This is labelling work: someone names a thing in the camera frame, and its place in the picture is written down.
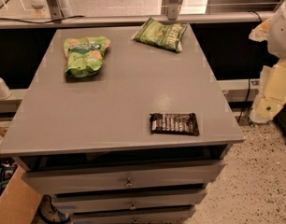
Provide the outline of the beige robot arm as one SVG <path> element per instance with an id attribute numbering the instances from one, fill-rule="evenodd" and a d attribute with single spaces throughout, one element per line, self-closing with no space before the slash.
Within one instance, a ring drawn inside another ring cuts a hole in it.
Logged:
<path id="1" fill-rule="evenodd" d="M 251 31 L 249 39 L 266 41 L 268 53 L 277 58 L 271 67 L 263 66 L 249 114 L 252 122 L 267 123 L 286 105 L 286 0 L 271 18 Z"/>

